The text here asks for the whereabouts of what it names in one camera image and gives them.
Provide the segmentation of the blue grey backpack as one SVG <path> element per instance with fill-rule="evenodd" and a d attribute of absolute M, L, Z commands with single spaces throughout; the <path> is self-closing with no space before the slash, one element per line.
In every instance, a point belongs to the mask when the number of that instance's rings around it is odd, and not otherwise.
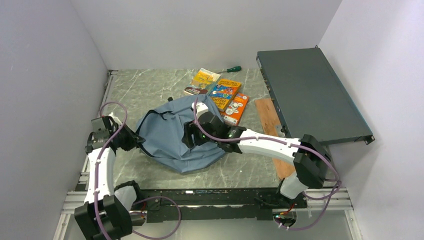
<path fill-rule="evenodd" d="M 135 127 L 135 132 L 145 140 L 141 150 L 179 173 L 204 169 L 225 155 L 225 151 L 213 142 L 194 147 L 183 143 L 184 124 L 194 120 L 191 107 L 195 101 L 206 104 L 213 114 L 222 118 L 208 95 L 186 95 L 149 110 Z"/>

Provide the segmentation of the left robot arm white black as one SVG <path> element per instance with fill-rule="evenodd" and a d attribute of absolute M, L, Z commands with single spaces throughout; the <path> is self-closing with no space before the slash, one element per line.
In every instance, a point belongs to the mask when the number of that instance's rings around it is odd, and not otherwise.
<path fill-rule="evenodd" d="M 130 210 L 144 203 L 139 185 L 128 181 L 114 186 L 117 150 L 139 148 L 144 138 L 111 115 L 91 121 L 85 152 L 89 160 L 88 189 L 74 218 L 87 240 L 119 240 L 133 230 Z"/>

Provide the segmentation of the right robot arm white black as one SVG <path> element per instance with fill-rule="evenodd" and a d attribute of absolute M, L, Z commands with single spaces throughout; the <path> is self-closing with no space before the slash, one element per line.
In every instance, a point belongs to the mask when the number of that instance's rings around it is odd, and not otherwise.
<path fill-rule="evenodd" d="M 210 111 L 184 123 L 183 130 L 181 141 L 189 148 L 213 142 L 227 153 L 258 154 L 293 166 L 294 172 L 283 178 L 275 194 L 276 203 L 282 208 L 289 207 L 307 189 L 321 189 L 326 181 L 330 157 L 309 134 L 303 138 L 265 135 L 228 125 Z"/>

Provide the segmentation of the orange children's book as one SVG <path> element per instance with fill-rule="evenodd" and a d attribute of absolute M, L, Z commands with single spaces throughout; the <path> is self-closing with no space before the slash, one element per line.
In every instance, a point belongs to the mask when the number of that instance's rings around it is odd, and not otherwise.
<path fill-rule="evenodd" d="M 238 126 L 249 98 L 248 95 L 237 93 L 225 111 L 221 113 L 223 121 L 228 125 Z"/>

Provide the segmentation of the blue yellow children's book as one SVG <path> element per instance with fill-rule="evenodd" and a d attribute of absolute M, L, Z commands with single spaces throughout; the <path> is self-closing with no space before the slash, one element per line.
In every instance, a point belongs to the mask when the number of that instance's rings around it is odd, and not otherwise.
<path fill-rule="evenodd" d="M 217 106 L 220 112 L 224 112 L 233 98 L 239 92 L 242 83 L 230 79 L 222 78 L 211 89 L 208 96 Z"/>

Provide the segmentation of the yellow small book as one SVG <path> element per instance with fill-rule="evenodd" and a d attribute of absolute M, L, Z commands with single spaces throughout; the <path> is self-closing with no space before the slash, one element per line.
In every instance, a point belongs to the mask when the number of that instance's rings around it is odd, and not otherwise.
<path fill-rule="evenodd" d="M 190 86 L 197 90 L 208 90 L 220 77 L 219 73 L 201 68 L 193 77 Z"/>

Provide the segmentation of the brown wooden board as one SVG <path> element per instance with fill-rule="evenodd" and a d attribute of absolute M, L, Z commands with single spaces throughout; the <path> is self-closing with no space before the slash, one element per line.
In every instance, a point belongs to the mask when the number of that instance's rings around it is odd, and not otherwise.
<path fill-rule="evenodd" d="M 276 126 L 280 124 L 280 120 L 272 100 L 270 98 L 256 99 L 254 100 L 254 104 L 264 134 L 277 137 L 278 132 L 276 130 Z M 295 171 L 295 168 L 285 161 L 277 158 L 273 158 L 272 161 L 278 180 L 283 180 L 284 178 L 289 177 Z"/>

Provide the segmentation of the dark rack server box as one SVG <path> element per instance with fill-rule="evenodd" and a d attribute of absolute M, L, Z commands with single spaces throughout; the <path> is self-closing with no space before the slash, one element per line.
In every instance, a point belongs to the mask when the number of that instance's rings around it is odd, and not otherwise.
<path fill-rule="evenodd" d="M 325 146 L 375 140 L 318 46 L 259 51 L 256 61 L 287 137 L 308 134 Z"/>

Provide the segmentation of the green handled screwdriver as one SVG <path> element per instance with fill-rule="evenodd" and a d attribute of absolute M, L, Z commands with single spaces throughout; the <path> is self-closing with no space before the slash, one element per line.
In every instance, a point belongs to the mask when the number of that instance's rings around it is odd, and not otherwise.
<path fill-rule="evenodd" d="M 234 66 L 234 67 L 231 67 L 231 68 L 227 68 L 227 69 L 225 69 L 223 71 L 220 71 L 217 74 L 234 73 L 234 72 L 239 72 L 241 70 L 242 70 L 242 67 L 241 66 Z"/>

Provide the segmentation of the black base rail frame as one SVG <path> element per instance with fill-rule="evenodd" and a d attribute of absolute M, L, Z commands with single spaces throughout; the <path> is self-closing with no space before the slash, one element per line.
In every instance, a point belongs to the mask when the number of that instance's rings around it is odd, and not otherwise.
<path fill-rule="evenodd" d="M 350 211 L 353 209 L 350 196 L 345 188 L 336 192 L 330 200 L 323 197 L 330 187 L 310 189 L 307 195 L 300 194 L 294 200 L 284 199 L 277 194 L 275 187 L 262 188 L 216 188 L 216 189 L 146 189 L 141 198 L 146 203 L 138 203 L 134 212 L 145 210 L 149 223 L 177 220 L 178 212 L 174 200 L 180 207 L 183 220 L 257 219 L 271 220 L 272 215 L 285 212 L 291 214 L 307 211 Z"/>

